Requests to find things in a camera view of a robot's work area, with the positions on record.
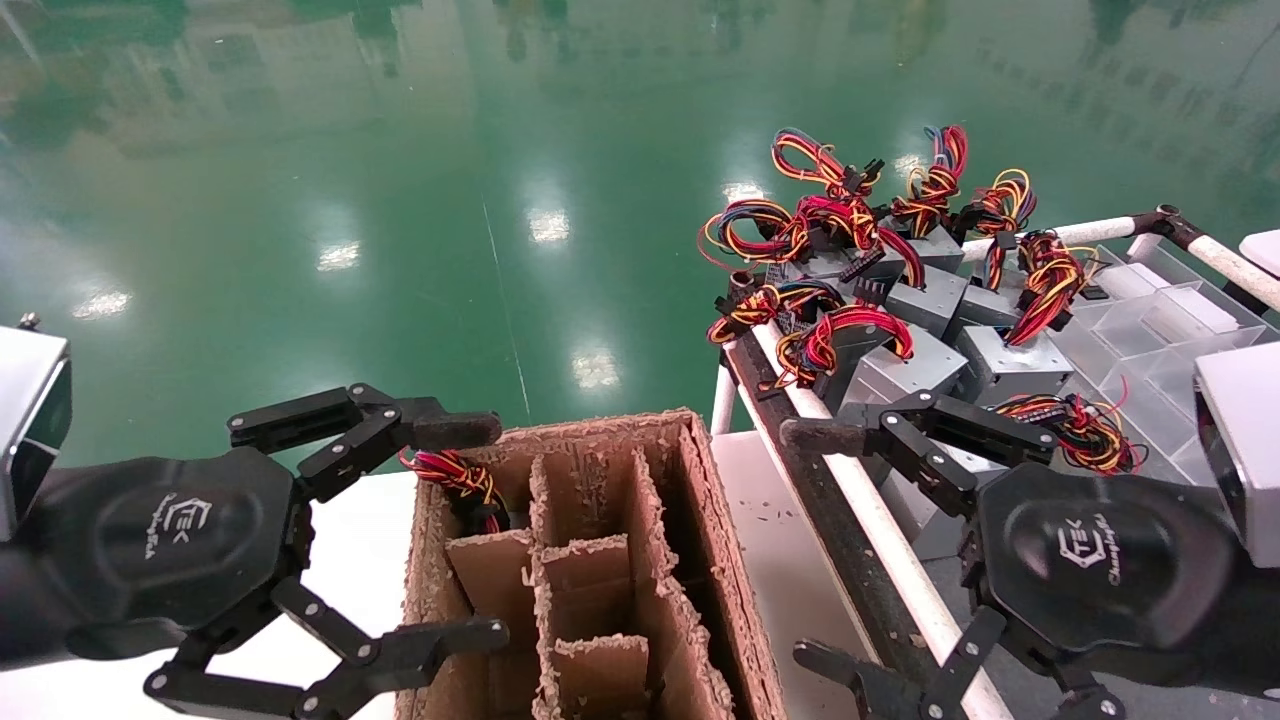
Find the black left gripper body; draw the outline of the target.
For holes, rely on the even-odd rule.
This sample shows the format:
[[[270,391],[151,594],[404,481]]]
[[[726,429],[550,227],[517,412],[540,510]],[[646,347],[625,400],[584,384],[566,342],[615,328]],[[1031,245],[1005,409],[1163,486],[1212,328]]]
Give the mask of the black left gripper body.
[[[177,647],[308,565],[311,509],[255,448],[54,469],[3,543],[3,669]]]

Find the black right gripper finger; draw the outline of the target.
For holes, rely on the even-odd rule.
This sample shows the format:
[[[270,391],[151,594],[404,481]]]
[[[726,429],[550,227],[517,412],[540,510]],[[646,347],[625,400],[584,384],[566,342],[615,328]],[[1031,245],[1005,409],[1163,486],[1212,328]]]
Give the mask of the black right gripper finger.
[[[791,418],[780,438],[803,454],[879,457],[948,516],[978,515],[978,480],[946,448],[1001,468],[1001,480],[1055,479],[1059,442],[1033,424],[932,392],[892,404],[854,404],[831,419]]]
[[[801,667],[850,689],[859,719],[959,719],[963,698],[1006,634],[1009,620],[980,606],[931,680],[919,685],[819,641],[794,646]],[[1088,671],[1055,671],[1062,689],[1052,719],[1124,719],[1124,703]]]

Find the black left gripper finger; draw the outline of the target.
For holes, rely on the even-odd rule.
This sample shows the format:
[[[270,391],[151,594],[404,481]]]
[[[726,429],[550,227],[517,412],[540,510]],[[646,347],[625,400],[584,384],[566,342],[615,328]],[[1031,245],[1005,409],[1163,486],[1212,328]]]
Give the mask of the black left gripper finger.
[[[339,659],[326,676],[297,687],[209,671],[215,655],[247,641],[280,615]],[[197,717],[351,719],[383,693],[429,687],[456,655],[490,653],[508,641],[507,625],[484,616],[412,624],[372,638],[298,579],[283,578],[189,633],[175,656],[146,680],[143,691],[165,707]]]
[[[232,416],[230,443],[274,455],[315,442],[297,466],[301,498],[325,503],[404,448],[485,447],[503,432],[497,413],[449,413],[435,397],[393,398],[358,383]]]

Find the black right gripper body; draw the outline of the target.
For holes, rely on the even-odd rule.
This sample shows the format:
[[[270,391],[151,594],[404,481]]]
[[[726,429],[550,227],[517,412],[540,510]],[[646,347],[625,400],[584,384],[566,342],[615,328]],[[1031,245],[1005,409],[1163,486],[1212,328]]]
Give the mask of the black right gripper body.
[[[1277,570],[1206,488],[1023,464],[982,486],[968,584],[1032,671],[1155,687],[1277,688]]]

